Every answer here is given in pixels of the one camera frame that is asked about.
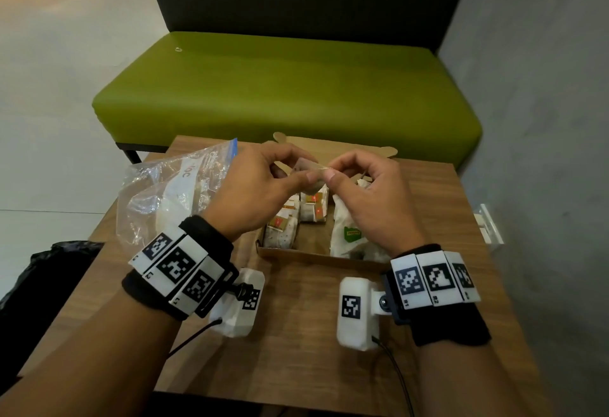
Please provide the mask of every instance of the person's right hand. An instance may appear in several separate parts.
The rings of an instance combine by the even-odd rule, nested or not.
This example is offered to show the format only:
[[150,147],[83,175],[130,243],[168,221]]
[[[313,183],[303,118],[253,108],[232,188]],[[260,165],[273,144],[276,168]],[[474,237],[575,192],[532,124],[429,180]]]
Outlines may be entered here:
[[[363,235],[391,258],[430,243],[416,218],[398,162],[356,150],[333,159],[328,167],[322,175],[329,188],[343,200]],[[374,180],[368,189],[350,179],[364,172]]]

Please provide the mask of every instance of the white floor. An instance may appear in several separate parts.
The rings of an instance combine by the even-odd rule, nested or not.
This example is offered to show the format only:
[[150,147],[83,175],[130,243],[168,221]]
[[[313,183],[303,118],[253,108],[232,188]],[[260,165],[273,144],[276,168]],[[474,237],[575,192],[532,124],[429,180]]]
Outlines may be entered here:
[[166,33],[156,0],[0,0],[0,298],[111,205],[128,161],[91,100]]

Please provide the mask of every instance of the forearm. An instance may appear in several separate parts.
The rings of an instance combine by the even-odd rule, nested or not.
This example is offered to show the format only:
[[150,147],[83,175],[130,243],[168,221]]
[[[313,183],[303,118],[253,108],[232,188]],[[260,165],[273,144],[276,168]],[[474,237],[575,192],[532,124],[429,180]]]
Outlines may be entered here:
[[530,415],[490,344],[425,345],[419,350],[419,370],[426,417]]
[[135,415],[153,390],[179,328],[179,321],[121,289],[0,398],[0,414]]

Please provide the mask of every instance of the black metal leg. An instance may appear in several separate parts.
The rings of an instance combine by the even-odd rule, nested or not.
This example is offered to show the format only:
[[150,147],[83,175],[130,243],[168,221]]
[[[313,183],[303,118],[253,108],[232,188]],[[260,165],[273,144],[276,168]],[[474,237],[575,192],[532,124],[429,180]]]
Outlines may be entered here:
[[125,150],[123,152],[127,156],[127,159],[131,161],[131,163],[142,163],[142,159],[140,159],[140,156],[138,155],[137,151]]

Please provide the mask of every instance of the green leather upholstery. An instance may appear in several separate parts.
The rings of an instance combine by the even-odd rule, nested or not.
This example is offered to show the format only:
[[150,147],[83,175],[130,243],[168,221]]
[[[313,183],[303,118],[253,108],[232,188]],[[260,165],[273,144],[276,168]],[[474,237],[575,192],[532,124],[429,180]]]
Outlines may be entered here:
[[481,126],[423,48],[173,32],[93,100],[117,143],[176,135],[263,142],[273,132],[393,146],[459,166]]

